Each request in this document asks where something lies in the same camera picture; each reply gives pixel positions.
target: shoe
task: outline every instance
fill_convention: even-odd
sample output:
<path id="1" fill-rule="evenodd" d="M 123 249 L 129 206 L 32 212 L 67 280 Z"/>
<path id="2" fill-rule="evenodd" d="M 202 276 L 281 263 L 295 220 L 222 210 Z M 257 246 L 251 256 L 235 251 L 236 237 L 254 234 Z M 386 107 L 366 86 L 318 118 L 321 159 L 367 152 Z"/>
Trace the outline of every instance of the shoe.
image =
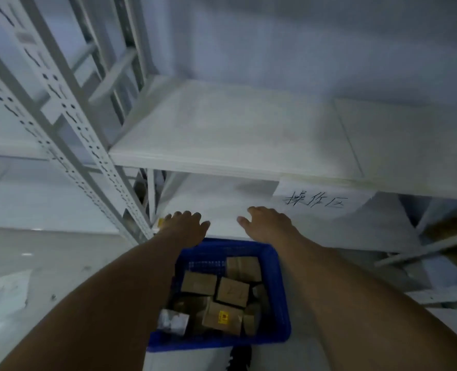
<path id="1" fill-rule="evenodd" d="M 251 366 L 251 345 L 234 346 L 230 352 L 230 360 L 226 371 L 248 371 Z"/>

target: white paper sign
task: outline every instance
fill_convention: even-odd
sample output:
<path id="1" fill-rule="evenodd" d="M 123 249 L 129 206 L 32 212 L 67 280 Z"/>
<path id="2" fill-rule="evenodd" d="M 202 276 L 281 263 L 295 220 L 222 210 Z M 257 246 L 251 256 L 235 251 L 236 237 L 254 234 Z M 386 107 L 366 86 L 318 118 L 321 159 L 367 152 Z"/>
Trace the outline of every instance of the white paper sign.
<path id="1" fill-rule="evenodd" d="M 0 277 L 0 318 L 26 306 L 31 270 Z"/>
<path id="2" fill-rule="evenodd" d="M 275 209 L 286 214 L 310 214 L 337 218 L 359 209 L 376 191 L 315 185 L 304 180 L 282 177 L 273 193 Z"/>

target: blue plastic basket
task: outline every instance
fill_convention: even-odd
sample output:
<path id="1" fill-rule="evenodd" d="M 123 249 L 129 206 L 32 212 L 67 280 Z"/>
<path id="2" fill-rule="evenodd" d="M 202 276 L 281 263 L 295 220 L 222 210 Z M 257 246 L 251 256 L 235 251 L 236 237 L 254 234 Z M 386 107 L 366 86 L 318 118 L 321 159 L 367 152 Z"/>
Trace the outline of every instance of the blue plastic basket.
<path id="1" fill-rule="evenodd" d="M 279 257 L 271 246 L 250 241 L 205 239 L 192 249 L 182 250 L 175 266 L 172 290 L 180 291 L 184 271 L 225 275 L 227 256 L 257 256 L 261 265 L 263 283 L 268 290 L 272 308 L 270 317 L 263 317 L 256 336 L 232 336 L 221 331 L 209 331 L 204 335 L 179 337 L 160 331 L 151 333 L 149 352 L 221 348 L 235 345 L 266 344 L 285 342 L 291 327 L 287 310 L 287 299 L 283 288 Z"/>

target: person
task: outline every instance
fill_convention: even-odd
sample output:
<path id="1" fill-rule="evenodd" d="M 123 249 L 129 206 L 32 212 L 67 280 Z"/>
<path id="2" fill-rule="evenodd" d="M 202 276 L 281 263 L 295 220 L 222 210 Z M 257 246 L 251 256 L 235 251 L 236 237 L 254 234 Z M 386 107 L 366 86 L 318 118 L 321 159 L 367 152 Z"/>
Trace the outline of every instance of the person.
<path id="1" fill-rule="evenodd" d="M 306 239 L 284 214 L 265 207 L 248 212 L 251 221 L 239 217 L 238 223 L 253 240 L 271 244 L 289 267 L 316 318 L 332 370 L 457 370 L 457 335 L 422 306 Z M 168 215 L 156 236 L 56 305 L 0 371 L 141 370 L 176 259 L 210 226 L 200 220 L 189 211 Z"/>

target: yellow sticker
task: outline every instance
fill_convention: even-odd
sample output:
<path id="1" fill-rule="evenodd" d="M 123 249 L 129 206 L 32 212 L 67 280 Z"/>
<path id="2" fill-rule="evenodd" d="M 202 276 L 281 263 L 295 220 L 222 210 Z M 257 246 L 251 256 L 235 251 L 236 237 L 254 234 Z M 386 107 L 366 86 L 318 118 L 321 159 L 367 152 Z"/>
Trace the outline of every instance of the yellow sticker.
<path id="1" fill-rule="evenodd" d="M 218 313 L 218 324 L 228 324 L 229 323 L 229 313 L 225 311 L 220 311 Z"/>

